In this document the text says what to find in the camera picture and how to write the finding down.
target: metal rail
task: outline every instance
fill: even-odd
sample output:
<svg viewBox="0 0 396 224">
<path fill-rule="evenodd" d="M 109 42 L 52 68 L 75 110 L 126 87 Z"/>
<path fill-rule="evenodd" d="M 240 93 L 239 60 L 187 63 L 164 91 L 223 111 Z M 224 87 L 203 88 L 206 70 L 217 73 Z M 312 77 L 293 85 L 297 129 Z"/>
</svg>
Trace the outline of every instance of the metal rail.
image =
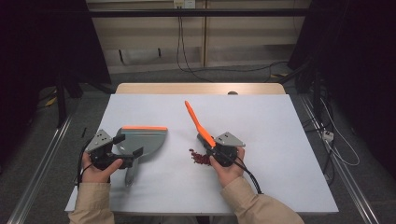
<svg viewBox="0 0 396 224">
<path fill-rule="evenodd" d="M 304 98 L 303 96 L 301 96 L 301 99 L 303 101 L 303 105 L 306 110 L 306 113 L 312 119 L 315 128 L 318 129 L 320 125 L 315 119 L 314 113 L 311 109 L 313 107 L 312 103 L 309 101 L 309 99 L 306 99 L 306 97 Z M 325 144 L 327 152 L 330 153 L 331 146 L 327 141 L 324 140 L 322 141 Z M 332 150 L 338 153 L 337 148 L 334 147 Z M 347 166 L 343 162 L 339 161 L 337 157 L 334 155 L 334 153 L 332 153 L 331 158 L 334 167 L 337 170 L 337 173 L 341 176 L 341 179 L 343 180 L 344 185 L 346 186 L 346 189 L 352 198 L 352 201 L 356 205 L 358 211 L 361 213 L 361 217 L 363 218 L 364 222 L 366 224 L 379 224 L 379 220 L 375 215 L 374 209 L 370 205 L 367 198 L 364 196 L 364 193 L 361 191 L 361 188 L 359 188 L 358 183 L 355 181 L 355 178 L 353 178 L 353 175 L 352 173 L 350 173 Z"/>
<path fill-rule="evenodd" d="M 91 9 L 67 11 L 42 9 L 37 11 L 48 16 L 72 16 L 92 18 L 116 17 L 303 17 L 313 13 L 308 8 L 252 8 L 252 9 Z"/>
<path fill-rule="evenodd" d="M 52 165 L 52 161 L 56 156 L 56 152 L 58 151 L 58 148 L 61 145 L 62 140 L 64 139 L 64 135 L 66 134 L 67 129 L 70 125 L 71 118 L 75 114 L 77 108 L 78 105 L 74 105 L 71 113 L 64 121 L 64 124 L 55 131 L 55 134 L 52 137 L 51 142 L 49 143 L 43 159 L 35 170 L 35 174 L 31 178 L 28 186 L 23 192 L 7 224 L 21 224 L 25 221 L 30 211 L 30 208 L 35 201 L 35 197 L 40 190 L 41 184 L 44 181 L 44 178 L 46 177 L 50 166 Z"/>
</svg>

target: gray floor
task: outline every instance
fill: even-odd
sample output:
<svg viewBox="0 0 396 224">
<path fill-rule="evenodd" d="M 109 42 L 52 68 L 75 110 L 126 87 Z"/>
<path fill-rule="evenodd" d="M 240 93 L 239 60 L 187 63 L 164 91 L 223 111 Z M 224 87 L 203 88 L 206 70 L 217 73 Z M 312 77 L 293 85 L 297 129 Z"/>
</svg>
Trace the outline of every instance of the gray floor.
<svg viewBox="0 0 396 224">
<path fill-rule="evenodd" d="M 227 69 L 252 69 L 262 65 L 233 66 Z M 288 73 L 290 70 L 282 65 L 272 67 L 272 74 Z M 197 72 L 196 76 L 209 79 L 214 82 L 263 82 L 268 78 L 269 70 L 263 69 L 254 72 L 232 72 L 210 70 Z M 113 75 L 115 88 L 121 82 L 202 82 L 201 79 L 191 73 L 180 70 L 139 72 L 134 74 Z M 84 95 L 81 99 L 67 98 L 68 112 L 71 113 L 77 106 L 64 139 L 53 157 L 53 162 L 45 174 L 43 182 L 34 197 L 29 213 L 25 217 L 25 223 L 67 223 L 67 215 L 64 208 L 74 187 L 73 179 L 76 175 L 78 153 L 84 143 L 94 135 L 100 120 L 105 112 L 108 95 L 97 91 L 91 86 L 82 85 Z M 287 94 L 296 108 L 301 122 L 309 119 L 300 94 L 295 92 L 293 83 L 285 85 Z M 332 102 L 334 110 L 334 122 L 345 139 L 358 152 L 361 164 L 349 166 L 356 182 L 366 196 L 370 205 L 374 208 L 375 215 L 380 223 L 394 223 L 396 220 L 396 181 L 384 170 L 384 168 L 372 157 L 365 142 L 351 131 L 351 126 L 343 116 L 343 111 Z M 51 142 L 57 126 L 56 105 L 40 107 L 27 134 L 22 138 L 15 155 L 9 163 L 3 164 L 4 172 L 0 175 L 0 223 L 6 223 L 18 204 L 29 181 L 35 174 L 41 159 Z M 326 161 L 326 153 L 316 132 L 308 132 L 307 137 L 314 153 L 317 155 L 320 166 Z M 336 135 L 336 146 L 347 161 L 354 161 L 355 156 L 340 136 Z M 328 175 L 332 176 L 332 169 L 328 169 Z M 364 223 L 360 211 L 357 209 L 344 181 L 338 173 L 330 185 L 333 197 L 339 206 L 340 212 L 327 216 L 304 216 L 305 223 Z M 118 223 L 127 223 L 128 217 L 117 215 Z"/>
</svg>

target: hand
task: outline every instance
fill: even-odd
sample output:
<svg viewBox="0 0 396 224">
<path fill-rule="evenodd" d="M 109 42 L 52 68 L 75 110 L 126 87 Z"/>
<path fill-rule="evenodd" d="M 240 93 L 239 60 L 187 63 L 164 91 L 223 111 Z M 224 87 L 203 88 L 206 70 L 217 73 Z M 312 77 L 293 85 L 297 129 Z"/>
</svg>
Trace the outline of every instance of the hand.
<svg viewBox="0 0 396 224">
<path fill-rule="evenodd" d="M 241 159 L 241 161 L 244 160 L 245 157 L 245 150 L 242 147 L 237 147 L 238 150 L 238 158 Z M 244 173 L 244 170 L 242 170 L 239 166 L 233 164 L 229 167 L 222 167 L 213 156 L 210 156 L 210 164 L 215 168 L 216 172 L 218 173 L 218 178 L 220 184 L 225 187 L 228 184 L 230 184 L 233 180 L 235 180 L 237 177 L 241 176 Z"/>
<path fill-rule="evenodd" d="M 111 165 L 109 165 L 104 171 L 99 170 L 98 168 L 92 165 L 90 155 L 86 152 L 82 155 L 82 167 L 85 169 L 84 174 L 82 175 L 83 183 L 107 183 L 107 180 L 110 176 L 116 172 L 122 166 L 122 159 L 117 159 L 113 161 Z"/>
</svg>

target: power outlet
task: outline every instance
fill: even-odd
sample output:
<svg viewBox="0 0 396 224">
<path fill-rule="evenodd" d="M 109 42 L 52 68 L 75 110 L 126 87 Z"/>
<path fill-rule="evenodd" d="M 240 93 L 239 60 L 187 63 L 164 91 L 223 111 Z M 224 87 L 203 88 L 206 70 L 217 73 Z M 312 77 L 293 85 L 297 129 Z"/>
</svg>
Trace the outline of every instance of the power outlet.
<svg viewBox="0 0 396 224">
<path fill-rule="evenodd" d="M 174 0 L 175 8 L 184 8 L 184 0 Z"/>
<path fill-rule="evenodd" d="M 185 0 L 184 8 L 195 8 L 195 0 Z"/>
<path fill-rule="evenodd" d="M 322 133 L 322 139 L 330 143 L 334 139 L 334 133 L 325 130 Z"/>
</svg>

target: beige sleeve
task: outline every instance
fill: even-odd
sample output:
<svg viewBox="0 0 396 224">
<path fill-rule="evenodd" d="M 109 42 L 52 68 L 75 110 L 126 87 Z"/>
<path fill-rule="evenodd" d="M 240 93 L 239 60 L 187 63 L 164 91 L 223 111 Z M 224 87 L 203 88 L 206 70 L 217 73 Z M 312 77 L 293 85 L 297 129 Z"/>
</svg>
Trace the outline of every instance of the beige sleeve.
<svg viewBox="0 0 396 224">
<path fill-rule="evenodd" d="M 69 213 L 70 223 L 114 223 L 109 209 L 110 184 L 81 183 L 78 189 L 76 208 Z"/>
<path fill-rule="evenodd" d="M 256 194 L 245 178 L 238 177 L 221 192 L 222 197 L 234 210 L 239 224 L 256 223 L 304 223 L 282 202 Z"/>
</svg>

